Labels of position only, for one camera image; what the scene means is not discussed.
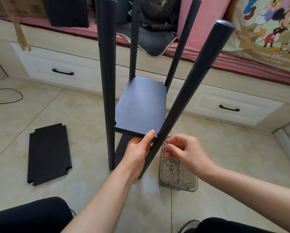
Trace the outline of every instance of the mickey mouse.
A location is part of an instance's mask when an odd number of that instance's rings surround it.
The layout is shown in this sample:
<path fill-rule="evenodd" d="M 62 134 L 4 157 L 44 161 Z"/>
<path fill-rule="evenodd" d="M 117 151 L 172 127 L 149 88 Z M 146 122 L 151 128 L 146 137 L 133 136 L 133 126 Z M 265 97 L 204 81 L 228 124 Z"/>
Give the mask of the mickey mouse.
<path fill-rule="evenodd" d="M 280 33 L 290 28 L 290 8 L 287 11 L 284 8 L 278 9 L 272 16 L 273 20 L 279 22 L 279 27 L 273 30 L 273 33 L 267 35 L 264 40 L 264 47 L 267 47 L 267 43 L 270 43 L 272 47 L 273 42 L 279 39 Z"/>

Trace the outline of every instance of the left hand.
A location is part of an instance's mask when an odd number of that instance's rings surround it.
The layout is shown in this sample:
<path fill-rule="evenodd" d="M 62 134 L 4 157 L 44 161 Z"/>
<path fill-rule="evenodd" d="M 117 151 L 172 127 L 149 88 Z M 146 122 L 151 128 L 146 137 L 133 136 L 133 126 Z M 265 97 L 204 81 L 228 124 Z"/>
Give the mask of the left hand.
<path fill-rule="evenodd" d="M 127 144 L 126 152 L 120 164 L 131 171 L 133 180 L 136 180 L 143 170 L 145 158 L 151 148 L 154 136 L 155 131 L 151 130 L 143 139 L 134 137 Z"/>

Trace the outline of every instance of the cardboard box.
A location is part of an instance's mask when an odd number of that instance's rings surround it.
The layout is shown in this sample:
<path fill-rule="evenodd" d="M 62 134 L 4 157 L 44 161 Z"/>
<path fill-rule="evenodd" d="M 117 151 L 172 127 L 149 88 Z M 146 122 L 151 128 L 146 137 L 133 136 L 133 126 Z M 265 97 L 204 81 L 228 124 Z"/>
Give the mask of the cardboard box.
<path fill-rule="evenodd" d="M 5 0 L 8 7 L 18 17 L 48 18 L 42 0 Z M 0 15 L 8 16 L 0 1 Z"/>

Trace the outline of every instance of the forearm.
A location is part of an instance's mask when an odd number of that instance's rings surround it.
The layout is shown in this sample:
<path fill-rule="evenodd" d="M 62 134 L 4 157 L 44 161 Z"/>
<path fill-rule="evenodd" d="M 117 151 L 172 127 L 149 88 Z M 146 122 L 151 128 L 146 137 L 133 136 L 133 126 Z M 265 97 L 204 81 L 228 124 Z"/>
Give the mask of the forearm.
<path fill-rule="evenodd" d="M 290 232 L 290 189 L 220 167 L 201 179 Z"/>
<path fill-rule="evenodd" d="M 114 232 L 132 183 L 128 169 L 119 164 L 63 232 Z"/>

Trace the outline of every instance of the black metal pole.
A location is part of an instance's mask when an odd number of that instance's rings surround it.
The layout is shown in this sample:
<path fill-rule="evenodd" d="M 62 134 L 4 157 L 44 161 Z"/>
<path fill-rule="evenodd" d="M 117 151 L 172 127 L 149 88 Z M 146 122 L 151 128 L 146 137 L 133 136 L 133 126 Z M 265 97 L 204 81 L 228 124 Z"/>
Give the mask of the black metal pole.
<path fill-rule="evenodd" d="M 116 88 L 116 0 L 95 0 L 104 100 L 108 167 L 114 169 Z"/>
<path fill-rule="evenodd" d="M 221 52 L 227 40 L 229 39 L 233 30 L 233 25 L 227 21 L 218 20 L 215 22 L 209 36 L 207 37 L 201 49 L 200 54 L 198 55 L 197 60 L 193 64 L 193 67 L 190 70 L 190 73 L 187 76 L 184 85 L 179 91 L 178 96 L 175 99 L 175 102 L 172 105 L 170 112 L 159 131 L 157 140 L 152 145 L 150 152 L 146 156 L 145 165 L 139 178 L 141 178 L 145 173 L 146 169 L 148 168 L 156 153 L 160 149 L 162 142 L 170 133 L 174 124 L 178 120 L 179 116 L 182 114 L 183 110 L 185 109 L 191 97 L 197 90 L 198 86 L 210 69 L 211 65 L 217 58 L 218 54 Z"/>
<path fill-rule="evenodd" d="M 166 86 L 166 90 L 168 92 L 171 82 L 173 80 L 174 74 L 176 72 L 176 68 L 178 66 L 179 60 L 181 59 L 182 53 L 184 51 L 187 39 L 189 37 L 191 28 L 193 26 L 193 23 L 196 19 L 199 7 L 201 5 L 201 0 L 192 0 L 187 18 L 186 18 L 186 23 L 184 25 L 181 37 L 179 39 L 174 58 L 172 60 L 168 76 L 166 77 L 164 85 Z"/>
<path fill-rule="evenodd" d="M 130 80 L 135 78 L 141 3 L 142 0 L 133 0 L 132 3 L 130 73 L 129 73 Z"/>

